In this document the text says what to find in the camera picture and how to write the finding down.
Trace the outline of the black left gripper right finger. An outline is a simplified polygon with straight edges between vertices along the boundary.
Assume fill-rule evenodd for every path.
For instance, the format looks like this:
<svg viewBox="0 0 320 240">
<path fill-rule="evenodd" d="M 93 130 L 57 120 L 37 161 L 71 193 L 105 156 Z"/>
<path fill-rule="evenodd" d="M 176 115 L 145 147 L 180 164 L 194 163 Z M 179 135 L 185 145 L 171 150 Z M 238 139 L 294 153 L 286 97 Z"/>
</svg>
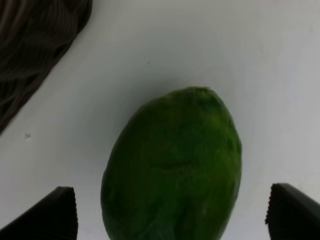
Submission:
<svg viewBox="0 0 320 240">
<path fill-rule="evenodd" d="M 288 183 L 274 183 L 265 224 L 271 240 L 318 240 L 320 204 Z"/>
</svg>

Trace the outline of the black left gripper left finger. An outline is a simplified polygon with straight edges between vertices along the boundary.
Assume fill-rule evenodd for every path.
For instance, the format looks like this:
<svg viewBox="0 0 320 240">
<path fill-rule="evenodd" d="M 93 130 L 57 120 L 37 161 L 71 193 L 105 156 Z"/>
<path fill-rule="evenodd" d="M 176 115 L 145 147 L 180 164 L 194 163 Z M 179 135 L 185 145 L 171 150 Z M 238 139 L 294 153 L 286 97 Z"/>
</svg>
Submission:
<svg viewBox="0 0 320 240">
<path fill-rule="evenodd" d="M 76 240 L 78 215 L 73 187 L 58 186 L 0 229 L 2 240 Z"/>
</svg>

